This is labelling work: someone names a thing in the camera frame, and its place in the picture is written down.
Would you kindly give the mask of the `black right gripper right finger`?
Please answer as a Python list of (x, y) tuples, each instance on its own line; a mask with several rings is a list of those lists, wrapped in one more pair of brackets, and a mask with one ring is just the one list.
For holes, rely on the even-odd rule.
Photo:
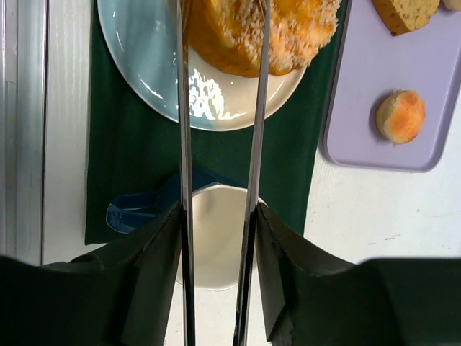
[(458, 345), (460, 261), (329, 254), (257, 208), (256, 256), (273, 345)]

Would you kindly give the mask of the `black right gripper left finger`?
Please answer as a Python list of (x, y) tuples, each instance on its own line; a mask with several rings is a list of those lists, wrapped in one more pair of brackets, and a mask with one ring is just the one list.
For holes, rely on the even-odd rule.
[(180, 207), (70, 262), (1, 258), (3, 345), (162, 345)]

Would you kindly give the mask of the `metal tongs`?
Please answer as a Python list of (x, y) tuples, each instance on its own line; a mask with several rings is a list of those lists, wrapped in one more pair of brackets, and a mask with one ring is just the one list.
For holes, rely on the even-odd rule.
[[(241, 248), (241, 262), (238, 277), (236, 304), (236, 324), (233, 344), (247, 344), (249, 300), (254, 261), (254, 242), (256, 236), (256, 207), (259, 203), (259, 180), (261, 154), (264, 137), (267, 84), (269, 75), (269, 37), (271, 9), (269, 1), (258, 1), (264, 14), (264, 42), (261, 48), (261, 65), (256, 98), (255, 123), (251, 147), (251, 161), (246, 195), (245, 221)], [(194, 247), (192, 213), (192, 147), (189, 114), (189, 70), (188, 70), (188, 20), (189, 1), (176, 2), (176, 55), (178, 117), (180, 128), (180, 178), (181, 178), (181, 241), (182, 241), (182, 280), (183, 280), (183, 322), (184, 344), (195, 345), (195, 307), (194, 307)]]

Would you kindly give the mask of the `large orange ring bread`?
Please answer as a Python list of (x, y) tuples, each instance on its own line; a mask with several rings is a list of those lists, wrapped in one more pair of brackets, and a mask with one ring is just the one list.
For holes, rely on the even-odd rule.
[(336, 32), (340, 1), (188, 1), (188, 42), (218, 70), (259, 75), (264, 15), (270, 13), (269, 73), (310, 65)]

